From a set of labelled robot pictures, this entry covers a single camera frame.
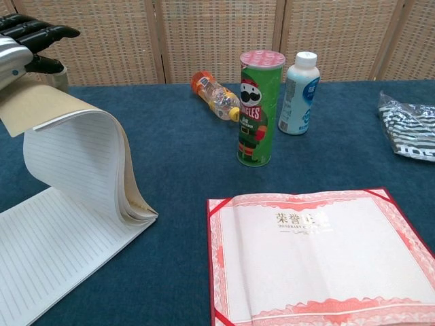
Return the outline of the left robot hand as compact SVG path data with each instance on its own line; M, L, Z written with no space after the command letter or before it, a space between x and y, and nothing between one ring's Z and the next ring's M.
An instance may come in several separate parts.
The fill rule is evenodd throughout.
M53 25L24 14L1 17L1 89L27 73L51 75L51 85L68 91L67 67L39 53L63 38L80 32L70 26Z

